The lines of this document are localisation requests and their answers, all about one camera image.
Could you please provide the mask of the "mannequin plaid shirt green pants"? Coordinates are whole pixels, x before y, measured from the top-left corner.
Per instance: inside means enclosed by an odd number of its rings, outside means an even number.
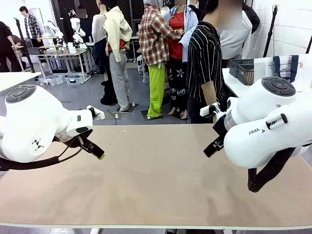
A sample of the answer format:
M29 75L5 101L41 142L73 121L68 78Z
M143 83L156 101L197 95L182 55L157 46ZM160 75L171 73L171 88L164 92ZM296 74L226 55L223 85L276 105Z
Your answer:
M161 14L163 0L143 0L144 13L138 39L143 62L148 66L150 78L151 118L162 115L165 90L165 63L169 60L168 39L181 39L184 30L172 29Z

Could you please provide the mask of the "grey mannequin base plate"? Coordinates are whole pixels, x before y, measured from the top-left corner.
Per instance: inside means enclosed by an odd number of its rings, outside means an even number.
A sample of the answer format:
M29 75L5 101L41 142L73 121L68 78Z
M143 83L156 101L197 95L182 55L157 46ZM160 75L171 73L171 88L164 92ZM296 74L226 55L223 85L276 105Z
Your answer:
M120 120L122 117L123 113L104 111L96 117L96 120Z
M120 105L117 104L116 113L133 113L137 106L139 106L139 104L133 102L126 111L120 111Z
M161 118L163 118L163 115L160 115L160 116L158 116L158 117L151 118L151 117L148 115L148 110L142 110L142 111L141 111L141 114L142 114L142 116L144 117L144 120L145 120L145 121L150 121L150 120L156 120L156 119L161 119Z

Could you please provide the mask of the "clear shopping bag navy handles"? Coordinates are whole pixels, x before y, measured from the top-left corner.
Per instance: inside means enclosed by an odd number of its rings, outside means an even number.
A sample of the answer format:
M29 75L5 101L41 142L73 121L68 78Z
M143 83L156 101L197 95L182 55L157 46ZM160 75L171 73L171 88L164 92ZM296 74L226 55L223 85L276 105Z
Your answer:
M312 54L254 59L254 80L265 77L286 79L296 88L311 88Z

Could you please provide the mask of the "mannequin cream shirt grey pants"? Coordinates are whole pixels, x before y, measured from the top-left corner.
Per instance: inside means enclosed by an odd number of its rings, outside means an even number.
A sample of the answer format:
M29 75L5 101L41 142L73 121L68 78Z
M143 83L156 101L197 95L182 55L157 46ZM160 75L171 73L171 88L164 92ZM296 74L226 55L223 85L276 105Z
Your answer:
M126 50L132 36L132 29L117 5L117 0L96 0L100 10L95 18L106 33L101 52L105 58L104 97L102 104L117 103L120 112L126 112L131 105L130 86L127 73Z

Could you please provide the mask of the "man in plaid overshirt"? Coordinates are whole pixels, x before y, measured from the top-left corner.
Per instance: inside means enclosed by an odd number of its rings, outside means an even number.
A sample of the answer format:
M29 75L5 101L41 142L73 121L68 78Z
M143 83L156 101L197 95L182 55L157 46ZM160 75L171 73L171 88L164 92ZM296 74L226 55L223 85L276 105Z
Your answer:
M32 16L25 6L21 6L19 11L24 16L24 25L27 38L30 39L33 47L43 46L41 38L41 31L37 19Z

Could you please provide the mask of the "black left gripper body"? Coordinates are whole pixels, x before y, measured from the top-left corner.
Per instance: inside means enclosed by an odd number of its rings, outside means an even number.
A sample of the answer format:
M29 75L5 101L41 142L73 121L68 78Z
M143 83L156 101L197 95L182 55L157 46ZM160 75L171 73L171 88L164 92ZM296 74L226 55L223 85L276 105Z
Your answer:
M90 142L88 137L92 132L93 130L90 129L83 133L79 133L77 136L61 136L58 134L54 136L54 142L64 143L69 148L76 148L80 147L81 145L87 146L87 144Z

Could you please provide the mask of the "person in black clothes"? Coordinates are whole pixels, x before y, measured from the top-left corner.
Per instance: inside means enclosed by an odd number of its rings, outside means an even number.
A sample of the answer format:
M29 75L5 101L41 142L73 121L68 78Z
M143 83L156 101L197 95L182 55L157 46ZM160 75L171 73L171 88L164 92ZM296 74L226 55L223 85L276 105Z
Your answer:
M16 45L12 33L5 23L0 21L0 72L9 72L7 59L11 63L12 72L20 72L21 67L15 55Z

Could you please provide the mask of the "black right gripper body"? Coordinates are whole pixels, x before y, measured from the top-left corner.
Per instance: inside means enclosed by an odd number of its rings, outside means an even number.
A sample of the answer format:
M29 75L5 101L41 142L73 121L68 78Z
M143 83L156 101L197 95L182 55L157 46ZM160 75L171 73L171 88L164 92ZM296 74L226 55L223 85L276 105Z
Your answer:
M213 129L219 135L219 137L215 140L216 144L223 144L224 143L224 137L228 132L228 130L225 127L225 123L224 123L225 118L226 118L226 114L224 114L222 117L220 117L213 126Z

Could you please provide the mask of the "clear plastic storage bin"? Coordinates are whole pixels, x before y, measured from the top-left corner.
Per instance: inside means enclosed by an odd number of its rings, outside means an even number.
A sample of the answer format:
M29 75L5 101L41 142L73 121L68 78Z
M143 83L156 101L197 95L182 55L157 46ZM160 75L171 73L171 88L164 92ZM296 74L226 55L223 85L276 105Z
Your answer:
M79 84L83 84L85 82L83 75L81 75L81 74L69 75L65 78L65 80L66 80L66 83L68 85L79 85Z
M55 86L63 83L65 80L64 75L51 74L49 76L39 78L40 86Z

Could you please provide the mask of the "person in dark top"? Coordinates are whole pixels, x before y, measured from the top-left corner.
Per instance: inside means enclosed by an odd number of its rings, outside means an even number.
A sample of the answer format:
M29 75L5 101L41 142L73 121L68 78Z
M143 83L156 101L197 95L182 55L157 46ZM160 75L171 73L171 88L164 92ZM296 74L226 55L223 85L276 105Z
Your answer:
M79 5L77 14L80 19L81 30L85 32L85 36L82 37L84 42L92 42L92 20L88 16L87 10Z

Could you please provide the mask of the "grey background work table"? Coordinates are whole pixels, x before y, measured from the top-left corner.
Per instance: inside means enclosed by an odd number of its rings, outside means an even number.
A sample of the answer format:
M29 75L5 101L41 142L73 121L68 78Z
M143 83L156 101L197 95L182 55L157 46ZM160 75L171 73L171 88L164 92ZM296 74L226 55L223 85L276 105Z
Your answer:
M82 83L86 82L92 74L97 71L92 51L87 49L76 49L74 53L62 48L30 48L30 58L36 58L43 76L42 62L47 62L49 74L60 74L67 76L81 76Z

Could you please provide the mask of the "person in striped black shirt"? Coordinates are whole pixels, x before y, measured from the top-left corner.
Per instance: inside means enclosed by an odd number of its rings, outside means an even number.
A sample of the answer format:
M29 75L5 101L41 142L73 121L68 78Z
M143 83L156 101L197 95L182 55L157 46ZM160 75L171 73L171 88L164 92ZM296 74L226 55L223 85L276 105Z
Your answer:
M201 88L206 82L214 82L217 101L221 110L226 110L230 95L222 73L222 51L217 29L233 21L241 11L241 0L206 0L188 49L187 111L192 124L212 122L212 119L201 117L199 113L201 108L207 106Z

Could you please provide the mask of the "white side table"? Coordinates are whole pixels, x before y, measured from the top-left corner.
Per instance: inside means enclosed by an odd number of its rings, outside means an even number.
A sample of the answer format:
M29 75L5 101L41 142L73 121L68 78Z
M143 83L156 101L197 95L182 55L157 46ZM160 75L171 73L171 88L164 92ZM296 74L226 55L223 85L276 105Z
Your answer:
M42 75L42 72L4 72L0 73L0 96L7 90L32 78Z
M222 69L225 84L235 94L236 97L240 98L244 96L246 92L249 92L248 90L251 88L251 86L243 85L238 79L229 73L229 70L229 68Z

